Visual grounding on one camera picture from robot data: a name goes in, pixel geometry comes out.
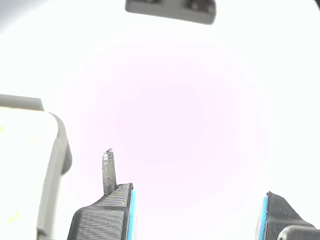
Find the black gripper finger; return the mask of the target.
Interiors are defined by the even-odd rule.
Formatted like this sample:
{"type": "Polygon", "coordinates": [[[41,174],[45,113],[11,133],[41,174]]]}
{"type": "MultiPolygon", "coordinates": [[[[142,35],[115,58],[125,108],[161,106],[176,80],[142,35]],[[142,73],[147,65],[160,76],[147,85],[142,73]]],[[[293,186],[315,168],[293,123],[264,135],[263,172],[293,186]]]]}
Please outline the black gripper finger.
{"type": "Polygon", "coordinates": [[[114,152],[102,155],[103,196],[73,215],[69,240],[136,240],[136,191],[132,183],[117,184],[114,152]]]}
{"type": "Polygon", "coordinates": [[[262,202],[254,238],[276,240],[284,228],[292,225],[313,227],[284,197],[269,191],[262,202]]]}

